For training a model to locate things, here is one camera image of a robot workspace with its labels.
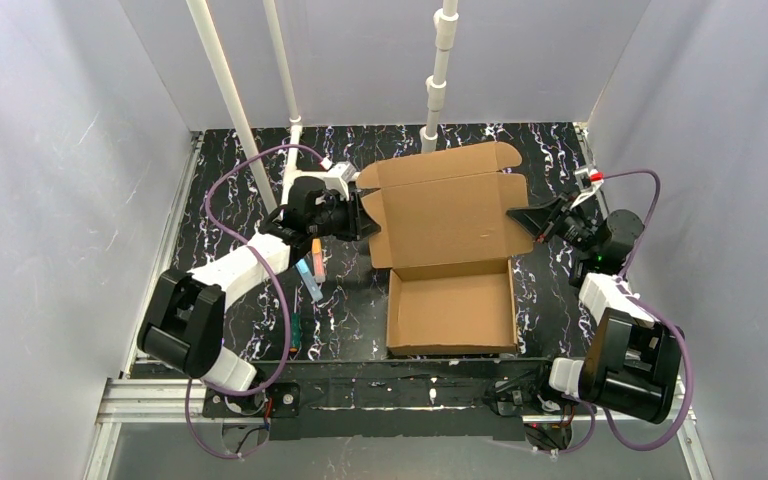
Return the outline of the black front mounting rail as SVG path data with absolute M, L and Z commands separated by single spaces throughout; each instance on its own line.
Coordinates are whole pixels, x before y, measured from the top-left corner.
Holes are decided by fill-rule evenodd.
M 475 436 L 562 448 L 592 420 L 549 389 L 549 366 L 543 358 L 291 361 L 253 397 L 209 388 L 197 399 L 206 419 L 266 421 L 273 441 Z

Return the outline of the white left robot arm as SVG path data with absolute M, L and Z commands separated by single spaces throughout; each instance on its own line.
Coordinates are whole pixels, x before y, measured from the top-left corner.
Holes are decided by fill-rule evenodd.
M 316 238 L 360 241 L 379 232 L 366 213 L 357 174 L 302 173 L 282 205 L 240 247 L 189 271 L 158 278 L 136 337 L 142 352 L 224 394 L 248 396 L 276 381 L 256 383 L 256 368 L 223 344 L 225 314 L 250 290 L 270 281 L 284 322 L 291 309 L 278 279 L 312 251 Z

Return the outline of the light blue marker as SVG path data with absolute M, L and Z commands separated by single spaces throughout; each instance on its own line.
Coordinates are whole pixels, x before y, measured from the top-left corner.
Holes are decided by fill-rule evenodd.
M 316 282 L 315 277 L 308 266 L 308 263 L 305 259 L 300 259 L 295 264 L 296 270 L 300 276 L 300 279 L 302 280 L 303 285 L 307 289 L 308 293 L 311 296 L 311 300 L 313 303 L 320 302 L 323 299 L 323 293 L 321 291 L 321 288 L 319 284 Z

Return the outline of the orange pink marker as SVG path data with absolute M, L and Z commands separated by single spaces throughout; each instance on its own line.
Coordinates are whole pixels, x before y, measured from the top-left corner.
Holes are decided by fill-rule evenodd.
M 316 283 L 322 284 L 325 282 L 327 274 L 321 240 L 319 238 L 314 238 L 312 240 L 311 248 L 313 277 Z

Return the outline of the brown cardboard box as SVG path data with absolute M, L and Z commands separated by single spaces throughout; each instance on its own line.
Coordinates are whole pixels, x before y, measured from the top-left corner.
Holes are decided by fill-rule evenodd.
M 484 142 L 377 161 L 357 179 L 379 226 L 371 264 L 389 275 L 386 347 L 393 355 L 513 353 L 511 260 L 533 238 L 508 217 L 528 205 L 518 150 Z

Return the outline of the green handled screwdriver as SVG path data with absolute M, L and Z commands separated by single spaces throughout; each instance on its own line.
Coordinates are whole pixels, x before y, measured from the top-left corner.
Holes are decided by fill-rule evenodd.
M 301 349 L 302 329 L 301 316 L 298 313 L 292 313 L 290 318 L 291 343 L 289 351 L 297 353 Z

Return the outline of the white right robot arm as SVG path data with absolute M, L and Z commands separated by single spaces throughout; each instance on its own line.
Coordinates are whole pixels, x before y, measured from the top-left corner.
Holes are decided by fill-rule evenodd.
M 569 283 L 597 322 L 582 359 L 557 358 L 545 381 L 560 395 L 652 424 L 672 407 L 682 354 L 676 336 L 636 305 L 620 272 L 644 231 L 629 210 L 590 218 L 571 194 L 507 215 L 536 241 L 563 239 L 576 252 Z

